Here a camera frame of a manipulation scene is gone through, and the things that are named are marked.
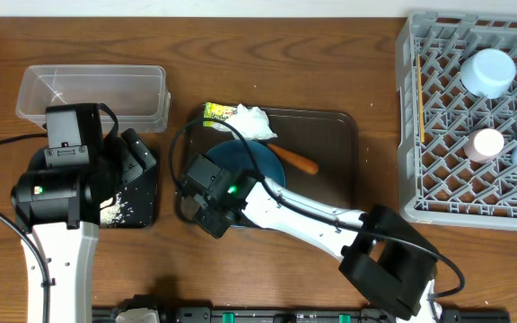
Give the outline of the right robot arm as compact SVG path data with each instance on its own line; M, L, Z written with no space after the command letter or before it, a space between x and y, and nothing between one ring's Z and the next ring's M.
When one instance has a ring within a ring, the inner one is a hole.
M182 190L199 205L195 220L219 239L238 221L284 232L335 258L359 293L401 322L437 322L436 248L388 207L337 209L252 172L188 171Z

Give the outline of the dark blue plate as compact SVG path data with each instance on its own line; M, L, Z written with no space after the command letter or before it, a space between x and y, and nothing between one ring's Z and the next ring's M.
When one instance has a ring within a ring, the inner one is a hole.
M279 194L285 192L285 173L263 144L242 140L218 144L191 161L184 179L202 184L220 179L226 186L223 200L241 214L234 227L283 228L288 210L279 204Z

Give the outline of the white rice pile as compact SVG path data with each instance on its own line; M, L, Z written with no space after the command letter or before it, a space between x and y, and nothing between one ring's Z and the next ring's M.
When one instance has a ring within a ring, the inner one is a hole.
M121 193L117 193L100 204L100 220L102 227L114 227L126 222L127 202L122 201Z

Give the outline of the white pink cup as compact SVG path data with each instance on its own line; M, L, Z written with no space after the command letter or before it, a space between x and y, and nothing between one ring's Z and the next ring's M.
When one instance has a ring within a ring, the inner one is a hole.
M474 162L485 163L500 154L503 148L503 135L493 128L483 128L468 135L464 153Z

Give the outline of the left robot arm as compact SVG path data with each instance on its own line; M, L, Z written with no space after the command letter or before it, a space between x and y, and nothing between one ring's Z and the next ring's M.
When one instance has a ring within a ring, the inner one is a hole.
M89 322L100 228L154 222L157 156L137 132L103 132L102 103L47 108L48 145L11 192L28 274L29 322Z

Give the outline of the light blue bowl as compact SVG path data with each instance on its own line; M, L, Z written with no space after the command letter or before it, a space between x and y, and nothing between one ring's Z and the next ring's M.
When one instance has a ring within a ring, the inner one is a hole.
M478 97L503 96L516 75L513 59L499 49L487 48L468 58L460 67L460 81Z

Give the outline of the white tissue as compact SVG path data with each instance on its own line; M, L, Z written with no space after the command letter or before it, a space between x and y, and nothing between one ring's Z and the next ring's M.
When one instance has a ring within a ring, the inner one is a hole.
M259 107L236 106L237 114L224 122L235 128L245 140L269 140L277 138L271 129L267 113Z

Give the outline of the orange carrot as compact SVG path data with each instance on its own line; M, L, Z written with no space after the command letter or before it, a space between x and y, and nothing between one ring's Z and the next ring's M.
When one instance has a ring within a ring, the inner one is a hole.
M315 175L319 171L319 165L315 161L312 161L298 153L288 151L275 144L267 144L267 147L277 157L309 175Z

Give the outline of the wooden chopstick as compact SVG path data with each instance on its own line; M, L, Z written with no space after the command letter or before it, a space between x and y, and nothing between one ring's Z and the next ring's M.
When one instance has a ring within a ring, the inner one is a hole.
M420 143L425 142L425 115L424 115L424 100L423 100L423 85L422 85L422 65L421 56L416 54L416 70L417 70L417 90L418 90L418 116L420 126Z

